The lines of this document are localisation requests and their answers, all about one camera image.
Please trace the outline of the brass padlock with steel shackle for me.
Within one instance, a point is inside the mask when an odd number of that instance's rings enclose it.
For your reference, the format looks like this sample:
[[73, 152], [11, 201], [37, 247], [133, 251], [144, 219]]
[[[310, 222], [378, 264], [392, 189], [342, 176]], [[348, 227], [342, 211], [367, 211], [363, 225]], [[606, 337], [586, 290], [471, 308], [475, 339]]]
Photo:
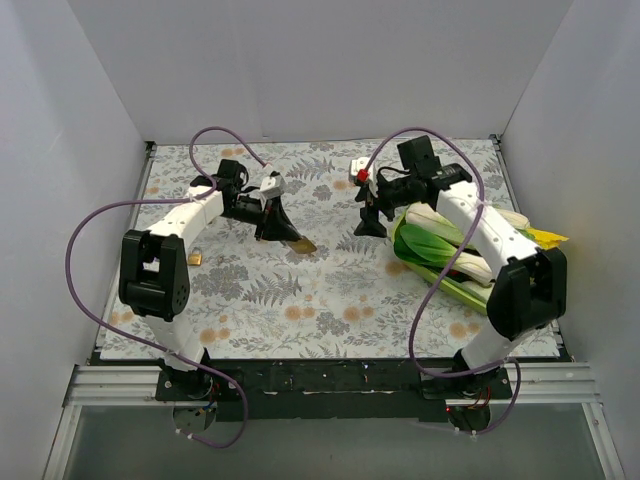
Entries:
[[187, 265], [199, 267], [203, 263], [203, 252], [199, 247], [194, 247], [187, 255]]

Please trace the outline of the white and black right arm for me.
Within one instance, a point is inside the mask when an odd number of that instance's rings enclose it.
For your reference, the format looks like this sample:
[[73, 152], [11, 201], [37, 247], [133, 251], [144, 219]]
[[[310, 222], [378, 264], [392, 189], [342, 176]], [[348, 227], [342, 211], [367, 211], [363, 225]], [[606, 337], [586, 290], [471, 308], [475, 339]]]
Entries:
[[357, 185], [361, 203], [358, 236], [381, 237], [379, 218], [393, 219], [396, 209], [426, 204], [457, 227], [463, 238], [446, 260], [447, 275], [473, 246], [491, 273], [493, 286], [486, 302], [488, 322], [454, 356], [450, 370], [419, 370], [433, 389], [475, 397], [496, 377], [511, 352], [527, 336], [566, 312], [567, 259], [557, 247], [544, 249], [521, 234], [485, 198], [478, 169], [469, 158], [444, 165], [435, 154], [434, 132], [398, 146], [402, 173], [388, 180], [375, 167], [373, 156], [351, 162], [349, 179]]

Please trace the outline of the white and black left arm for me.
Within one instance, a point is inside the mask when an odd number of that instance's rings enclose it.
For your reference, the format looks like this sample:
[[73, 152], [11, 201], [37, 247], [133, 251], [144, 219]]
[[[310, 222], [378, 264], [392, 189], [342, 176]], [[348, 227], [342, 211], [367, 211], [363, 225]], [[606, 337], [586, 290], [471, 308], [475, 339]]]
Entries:
[[259, 240], [291, 243], [303, 238], [282, 205], [284, 178], [269, 166], [265, 170], [258, 186], [247, 187], [247, 169], [224, 159], [216, 174], [199, 175], [190, 182], [184, 203], [151, 226], [123, 236], [119, 299], [166, 349], [161, 368], [171, 385], [193, 400], [211, 392], [213, 377], [198, 366], [205, 348], [182, 317], [190, 296], [191, 244], [219, 217], [254, 226]]

